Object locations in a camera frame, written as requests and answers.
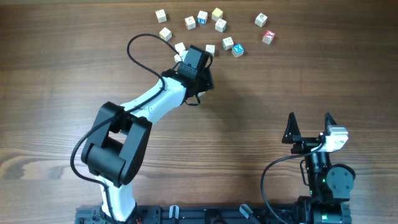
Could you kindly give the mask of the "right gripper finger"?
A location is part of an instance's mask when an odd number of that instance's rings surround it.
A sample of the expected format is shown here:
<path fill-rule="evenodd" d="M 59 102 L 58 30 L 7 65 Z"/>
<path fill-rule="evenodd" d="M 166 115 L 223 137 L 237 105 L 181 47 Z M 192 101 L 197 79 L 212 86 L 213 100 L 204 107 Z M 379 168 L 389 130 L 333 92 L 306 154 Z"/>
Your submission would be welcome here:
<path fill-rule="evenodd" d="M 297 124 L 295 113 L 291 112 L 288 117 L 287 127 L 282 137 L 282 143 L 295 144 L 302 140 L 301 133 Z"/>
<path fill-rule="evenodd" d="M 325 128 L 329 127 L 329 126 L 335 126 L 336 122 L 335 120 L 332 118 L 330 113 L 326 113 L 325 114 Z"/>

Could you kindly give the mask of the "plain wooden block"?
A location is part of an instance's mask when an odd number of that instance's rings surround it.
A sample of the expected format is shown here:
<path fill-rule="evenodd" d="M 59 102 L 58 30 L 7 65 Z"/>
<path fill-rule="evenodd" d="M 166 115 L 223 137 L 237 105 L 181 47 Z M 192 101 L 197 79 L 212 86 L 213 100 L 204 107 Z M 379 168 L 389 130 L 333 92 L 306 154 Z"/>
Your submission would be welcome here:
<path fill-rule="evenodd" d="M 213 57 L 215 56 L 215 45 L 206 45 L 205 50 Z"/>

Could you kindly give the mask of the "wooden block green picture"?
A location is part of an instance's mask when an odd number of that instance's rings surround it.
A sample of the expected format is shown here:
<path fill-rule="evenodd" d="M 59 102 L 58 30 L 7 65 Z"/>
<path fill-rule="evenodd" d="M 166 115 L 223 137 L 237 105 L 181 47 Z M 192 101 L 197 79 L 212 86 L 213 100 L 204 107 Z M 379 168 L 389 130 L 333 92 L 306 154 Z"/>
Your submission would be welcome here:
<path fill-rule="evenodd" d="M 231 37 L 224 38 L 222 40 L 224 50 L 230 50 L 234 46 L 233 39 Z"/>

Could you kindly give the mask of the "blue X wooden block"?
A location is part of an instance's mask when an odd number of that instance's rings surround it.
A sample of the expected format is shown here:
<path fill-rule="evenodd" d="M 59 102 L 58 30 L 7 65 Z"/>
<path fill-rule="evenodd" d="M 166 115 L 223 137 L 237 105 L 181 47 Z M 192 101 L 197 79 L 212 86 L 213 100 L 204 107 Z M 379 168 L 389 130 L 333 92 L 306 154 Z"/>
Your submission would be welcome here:
<path fill-rule="evenodd" d="M 232 48 L 232 53 L 235 58 L 238 58 L 244 54 L 244 48 L 241 44 L 236 44 Z"/>

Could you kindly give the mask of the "wooden block blue Y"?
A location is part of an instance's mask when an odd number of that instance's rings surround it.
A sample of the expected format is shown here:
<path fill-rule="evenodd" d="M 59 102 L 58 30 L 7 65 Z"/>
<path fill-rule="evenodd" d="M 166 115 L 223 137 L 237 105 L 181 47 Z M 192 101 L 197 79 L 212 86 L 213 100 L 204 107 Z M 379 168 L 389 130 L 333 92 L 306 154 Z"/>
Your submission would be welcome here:
<path fill-rule="evenodd" d="M 198 93 L 198 96 L 201 97 L 201 96 L 204 95 L 205 93 L 206 93 L 205 91 L 199 92 L 199 93 Z"/>

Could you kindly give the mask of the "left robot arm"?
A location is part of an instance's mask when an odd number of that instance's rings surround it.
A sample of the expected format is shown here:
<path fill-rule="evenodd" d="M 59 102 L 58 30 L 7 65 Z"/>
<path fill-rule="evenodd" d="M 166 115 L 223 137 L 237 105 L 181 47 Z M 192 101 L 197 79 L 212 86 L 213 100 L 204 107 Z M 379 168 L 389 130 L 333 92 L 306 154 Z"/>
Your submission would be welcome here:
<path fill-rule="evenodd" d="M 81 161 L 95 176 L 103 195 L 94 223 L 133 223 L 136 201 L 132 180 L 138 173 L 153 125 L 191 97 L 214 88 L 212 55 L 191 46 L 176 67 L 160 74 L 158 83 L 122 105 L 105 103 L 86 137 Z"/>

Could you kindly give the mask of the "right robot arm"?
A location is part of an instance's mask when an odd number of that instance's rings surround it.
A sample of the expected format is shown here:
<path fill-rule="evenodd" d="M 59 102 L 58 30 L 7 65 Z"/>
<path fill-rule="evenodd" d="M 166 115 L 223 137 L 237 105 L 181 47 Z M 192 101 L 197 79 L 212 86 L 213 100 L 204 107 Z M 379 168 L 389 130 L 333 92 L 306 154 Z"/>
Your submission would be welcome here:
<path fill-rule="evenodd" d="M 325 115 L 325 130 L 316 138 L 301 136 L 295 114 L 289 114 L 282 138 L 292 144 L 292 154 L 304 157 L 300 162 L 303 182 L 310 196 L 300 196 L 292 210 L 293 223 L 350 224 L 351 210 L 347 202 L 354 187 L 355 171 L 344 164 L 332 164 L 330 154 L 343 148 L 348 131 Z"/>

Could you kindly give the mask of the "wooden block red side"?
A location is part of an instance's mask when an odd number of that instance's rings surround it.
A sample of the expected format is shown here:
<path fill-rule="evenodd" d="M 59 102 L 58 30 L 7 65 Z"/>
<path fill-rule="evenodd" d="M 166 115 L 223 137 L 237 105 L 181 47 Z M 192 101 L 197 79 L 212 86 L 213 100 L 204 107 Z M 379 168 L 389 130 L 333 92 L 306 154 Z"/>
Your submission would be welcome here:
<path fill-rule="evenodd" d="M 177 62 L 182 62 L 182 61 L 183 61 L 182 56 L 181 56 L 181 55 L 178 55 L 178 54 L 176 54 L 176 55 L 174 56 L 174 59 L 175 59 L 175 62 L 176 62 L 176 63 L 177 63 Z"/>

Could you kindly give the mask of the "wooden block teal side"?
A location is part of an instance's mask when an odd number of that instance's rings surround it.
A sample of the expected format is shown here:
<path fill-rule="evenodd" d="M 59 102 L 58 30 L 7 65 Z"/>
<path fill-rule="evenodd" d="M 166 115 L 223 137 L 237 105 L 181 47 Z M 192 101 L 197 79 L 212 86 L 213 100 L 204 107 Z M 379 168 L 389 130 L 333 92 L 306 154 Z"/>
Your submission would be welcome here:
<path fill-rule="evenodd" d="M 183 54 L 183 51 L 186 50 L 183 42 L 175 44 L 174 47 L 179 54 Z"/>

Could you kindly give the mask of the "wooden block green side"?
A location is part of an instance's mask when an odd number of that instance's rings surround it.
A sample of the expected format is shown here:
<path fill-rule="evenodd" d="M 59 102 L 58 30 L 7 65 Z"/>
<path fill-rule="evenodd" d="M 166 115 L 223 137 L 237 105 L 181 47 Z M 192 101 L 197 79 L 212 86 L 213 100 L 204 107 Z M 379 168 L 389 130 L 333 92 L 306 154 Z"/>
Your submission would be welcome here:
<path fill-rule="evenodd" d="M 227 26 L 227 22 L 221 18 L 219 18 L 215 23 L 215 30 L 218 32 L 224 32 Z"/>

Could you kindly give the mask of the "wooden block blue side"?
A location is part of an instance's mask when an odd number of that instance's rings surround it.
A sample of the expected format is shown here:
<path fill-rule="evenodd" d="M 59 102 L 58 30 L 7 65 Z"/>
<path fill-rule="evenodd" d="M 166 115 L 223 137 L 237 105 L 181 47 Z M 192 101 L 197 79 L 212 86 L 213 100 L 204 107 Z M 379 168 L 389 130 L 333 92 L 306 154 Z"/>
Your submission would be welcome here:
<path fill-rule="evenodd" d="M 208 13 L 206 11 L 199 11 L 197 15 L 197 21 L 199 24 L 206 24 Z"/>

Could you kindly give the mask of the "yellow top wooden block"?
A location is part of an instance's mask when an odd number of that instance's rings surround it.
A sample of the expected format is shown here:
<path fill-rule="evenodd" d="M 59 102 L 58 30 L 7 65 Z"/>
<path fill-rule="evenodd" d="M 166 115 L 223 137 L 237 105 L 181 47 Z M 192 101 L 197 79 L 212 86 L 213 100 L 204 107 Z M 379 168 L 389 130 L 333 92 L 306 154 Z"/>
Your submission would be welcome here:
<path fill-rule="evenodd" d="M 211 18 L 214 21 L 217 21 L 218 19 L 222 19 L 223 18 L 223 11 L 220 8 L 216 7 L 213 10 L 213 12 L 211 13 Z"/>

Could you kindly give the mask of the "wooden block top left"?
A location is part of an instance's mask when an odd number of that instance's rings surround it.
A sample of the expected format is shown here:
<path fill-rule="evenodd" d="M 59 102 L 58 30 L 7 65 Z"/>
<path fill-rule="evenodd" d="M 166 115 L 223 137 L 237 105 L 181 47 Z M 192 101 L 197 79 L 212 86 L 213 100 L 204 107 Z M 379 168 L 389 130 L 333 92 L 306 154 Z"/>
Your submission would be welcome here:
<path fill-rule="evenodd" d="M 157 10 L 155 12 L 158 23 L 163 23 L 167 21 L 167 15 L 163 9 Z"/>

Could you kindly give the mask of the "wooden block far right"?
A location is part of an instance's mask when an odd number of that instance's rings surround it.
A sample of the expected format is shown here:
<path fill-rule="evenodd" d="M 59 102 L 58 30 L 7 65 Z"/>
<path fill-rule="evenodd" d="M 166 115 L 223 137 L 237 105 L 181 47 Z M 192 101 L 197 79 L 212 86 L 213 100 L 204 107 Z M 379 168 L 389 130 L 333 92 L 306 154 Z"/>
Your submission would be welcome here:
<path fill-rule="evenodd" d="M 267 22 L 267 16 L 263 13 L 259 13 L 259 15 L 255 18 L 255 24 L 259 27 L 263 27 L 265 23 Z"/>

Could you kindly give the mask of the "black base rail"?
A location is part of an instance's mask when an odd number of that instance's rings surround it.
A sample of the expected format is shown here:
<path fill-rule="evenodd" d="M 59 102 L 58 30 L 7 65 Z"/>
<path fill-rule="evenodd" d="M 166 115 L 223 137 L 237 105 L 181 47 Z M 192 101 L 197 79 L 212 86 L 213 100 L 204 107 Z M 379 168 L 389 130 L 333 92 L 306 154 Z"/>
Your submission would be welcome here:
<path fill-rule="evenodd" d="M 268 208 L 250 207 L 253 211 L 251 218 L 246 218 L 238 207 L 161 207 L 138 205 L 133 214 L 125 222 L 117 223 L 143 223 L 143 224 L 167 224 L 167 223 L 282 223 Z M 288 207 L 274 211 L 287 223 L 294 223 L 293 213 Z M 112 223 L 100 206 L 92 208 L 77 208 L 75 214 L 76 224 L 104 224 Z"/>

